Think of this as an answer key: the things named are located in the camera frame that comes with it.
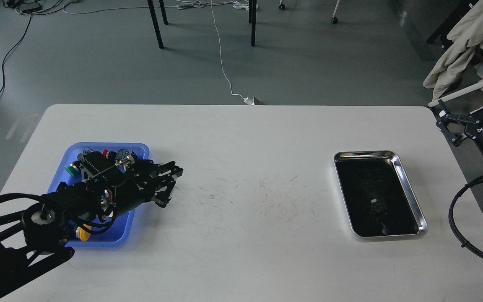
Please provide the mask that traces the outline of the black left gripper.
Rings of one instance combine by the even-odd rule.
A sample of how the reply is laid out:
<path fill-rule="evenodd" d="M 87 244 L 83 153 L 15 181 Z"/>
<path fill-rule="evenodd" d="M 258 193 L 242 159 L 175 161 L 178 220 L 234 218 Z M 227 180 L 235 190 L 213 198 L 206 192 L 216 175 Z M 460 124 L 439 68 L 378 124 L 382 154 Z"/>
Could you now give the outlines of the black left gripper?
<path fill-rule="evenodd" d="M 172 199 L 176 180 L 183 172 L 183 168 L 174 161 L 136 162 L 135 167 L 126 172 L 121 172 L 117 167 L 110 168 L 103 175 L 103 180 L 114 189 L 113 201 L 117 214 L 125 214 L 150 201 L 160 208 L 166 208 Z"/>

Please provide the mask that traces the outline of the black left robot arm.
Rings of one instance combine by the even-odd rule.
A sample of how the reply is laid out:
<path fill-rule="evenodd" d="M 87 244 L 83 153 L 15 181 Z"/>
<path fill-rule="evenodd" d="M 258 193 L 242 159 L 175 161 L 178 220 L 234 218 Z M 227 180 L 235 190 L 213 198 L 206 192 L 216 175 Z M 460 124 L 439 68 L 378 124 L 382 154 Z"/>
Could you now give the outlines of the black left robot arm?
<path fill-rule="evenodd" d="M 33 200 L 29 208 L 0 216 L 0 298 L 70 260 L 72 239 L 107 232 L 119 217 L 144 203 L 164 208 L 183 169 L 174 161 L 140 160 L 132 151 L 83 151 L 66 166 L 82 174 L 43 195 L 6 193 L 0 204 Z"/>

